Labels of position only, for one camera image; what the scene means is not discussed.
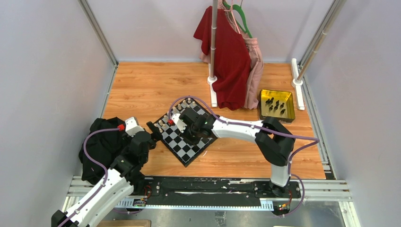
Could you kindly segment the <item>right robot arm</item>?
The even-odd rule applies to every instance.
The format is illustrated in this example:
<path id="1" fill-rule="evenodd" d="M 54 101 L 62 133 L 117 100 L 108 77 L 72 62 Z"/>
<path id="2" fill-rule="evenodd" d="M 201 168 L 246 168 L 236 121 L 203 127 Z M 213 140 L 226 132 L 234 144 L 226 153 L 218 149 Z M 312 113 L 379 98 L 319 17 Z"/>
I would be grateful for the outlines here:
<path id="1" fill-rule="evenodd" d="M 265 190 L 279 198 L 288 193 L 289 157 L 295 138 L 276 118 L 250 122 L 213 114 L 203 116 L 185 109 L 182 113 L 171 115 L 168 125 L 177 126 L 186 142 L 192 145 L 208 138 L 232 138 L 256 144 L 271 166 L 271 177 Z"/>

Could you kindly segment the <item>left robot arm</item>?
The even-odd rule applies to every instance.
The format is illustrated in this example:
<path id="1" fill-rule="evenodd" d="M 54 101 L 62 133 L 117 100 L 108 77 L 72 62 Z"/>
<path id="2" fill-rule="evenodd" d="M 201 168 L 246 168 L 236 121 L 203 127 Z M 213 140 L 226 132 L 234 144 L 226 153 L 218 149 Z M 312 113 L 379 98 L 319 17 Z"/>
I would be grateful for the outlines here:
<path id="1" fill-rule="evenodd" d="M 141 208 L 146 206 L 152 195 L 152 187 L 145 184 L 141 169 L 148 161 L 149 151 L 162 140 L 163 129 L 156 123 L 148 122 L 150 132 L 142 128 L 135 117 L 109 129 L 90 133 L 84 140 L 84 154 L 94 164 L 100 166 L 104 176 L 75 205 L 67 211 L 56 211 L 51 218 L 52 227 L 96 227 L 115 206 L 127 196 L 142 195 Z M 87 152 L 88 140 L 101 132 L 121 131 L 130 140 L 111 163 L 109 168 L 92 158 Z"/>

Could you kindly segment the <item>black and white chessboard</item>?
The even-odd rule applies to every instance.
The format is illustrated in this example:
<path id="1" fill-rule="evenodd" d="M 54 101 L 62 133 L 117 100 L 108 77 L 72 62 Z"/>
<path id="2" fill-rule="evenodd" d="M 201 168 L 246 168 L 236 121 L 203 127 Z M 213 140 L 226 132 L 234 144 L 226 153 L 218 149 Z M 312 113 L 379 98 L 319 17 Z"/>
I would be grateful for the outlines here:
<path id="1" fill-rule="evenodd" d="M 185 100 L 177 103 L 172 109 L 172 114 L 181 114 L 187 112 L 187 109 L 192 109 L 196 114 L 207 119 L 211 116 L 199 102 L 188 97 Z M 216 138 L 195 138 L 194 135 L 186 131 L 180 131 L 178 127 L 168 124 L 167 115 L 161 116 L 153 125 L 158 127 L 162 134 L 163 144 L 175 155 L 175 157 L 187 167 L 191 164 L 203 151 L 205 151 Z"/>

